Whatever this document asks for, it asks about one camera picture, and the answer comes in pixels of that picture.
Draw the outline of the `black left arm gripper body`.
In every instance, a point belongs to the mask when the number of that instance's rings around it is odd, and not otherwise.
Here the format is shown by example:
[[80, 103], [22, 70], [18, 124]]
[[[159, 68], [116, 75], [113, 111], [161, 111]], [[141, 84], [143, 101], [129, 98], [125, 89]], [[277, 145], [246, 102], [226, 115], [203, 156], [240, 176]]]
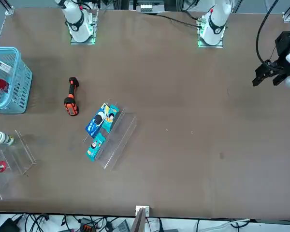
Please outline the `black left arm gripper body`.
[[278, 74], [286, 74], [290, 75], [290, 63], [284, 58], [278, 58], [275, 61], [270, 61], [267, 59], [265, 63], [271, 67], [266, 68], [265, 75], [278, 75]]

